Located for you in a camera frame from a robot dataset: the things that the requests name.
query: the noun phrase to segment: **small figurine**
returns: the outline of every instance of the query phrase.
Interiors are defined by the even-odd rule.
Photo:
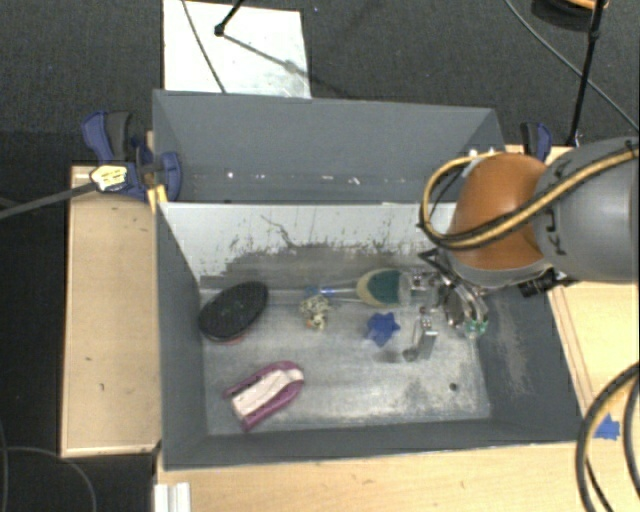
[[[327,326],[327,313],[331,310],[329,299],[322,294],[312,295],[300,303],[300,313],[310,329],[323,331]]]

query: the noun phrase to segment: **yellow label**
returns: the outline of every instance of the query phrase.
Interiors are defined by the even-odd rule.
[[[102,191],[127,182],[127,168],[122,165],[101,165],[91,173],[91,180]]]

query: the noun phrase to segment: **black oval sponge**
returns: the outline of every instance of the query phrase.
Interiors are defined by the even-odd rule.
[[[202,308],[198,326],[212,341],[233,341],[258,319],[267,305],[268,296],[266,285],[258,281],[226,288]]]

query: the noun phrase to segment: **blue clamp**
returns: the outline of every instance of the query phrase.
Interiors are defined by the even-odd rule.
[[[175,152],[163,153],[159,162],[154,162],[153,153],[144,142],[137,138],[128,139],[130,118],[128,112],[101,110],[87,116],[82,122],[82,137],[98,157],[100,166],[116,164],[107,170],[98,167],[91,173],[92,181],[100,192],[118,193],[145,202],[149,187],[144,182],[144,176],[154,174],[155,181],[165,185],[167,198],[175,201],[182,185],[178,155]],[[105,185],[104,176],[115,175],[118,175],[119,181]]]
[[[545,162],[553,146],[549,128],[542,123],[525,122],[520,124],[520,134],[525,154]]]

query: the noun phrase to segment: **metal rod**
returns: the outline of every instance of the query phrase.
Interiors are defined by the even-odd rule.
[[[224,29],[227,26],[227,23],[229,23],[229,21],[231,20],[231,18],[233,18],[233,15],[238,11],[238,9],[240,9],[240,6],[244,3],[244,0],[238,0],[235,5],[231,8],[231,10],[229,11],[229,14],[227,14],[225,16],[225,18],[215,26],[213,33],[218,36],[218,37],[222,37],[224,35]]]
[[[573,121],[571,123],[571,131],[567,138],[566,145],[578,147],[578,123],[580,122],[580,114],[582,113],[582,104],[584,103],[584,93],[587,89],[589,80],[589,72],[591,71],[591,61],[593,60],[593,52],[595,51],[596,41],[600,37],[600,21],[602,20],[602,11],[607,0],[596,0],[596,6],[591,16],[591,26],[589,27],[589,46],[587,47],[587,55],[584,59],[582,67],[582,76],[580,79],[580,88],[578,89],[578,97],[576,99],[576,108],[573,112]]]

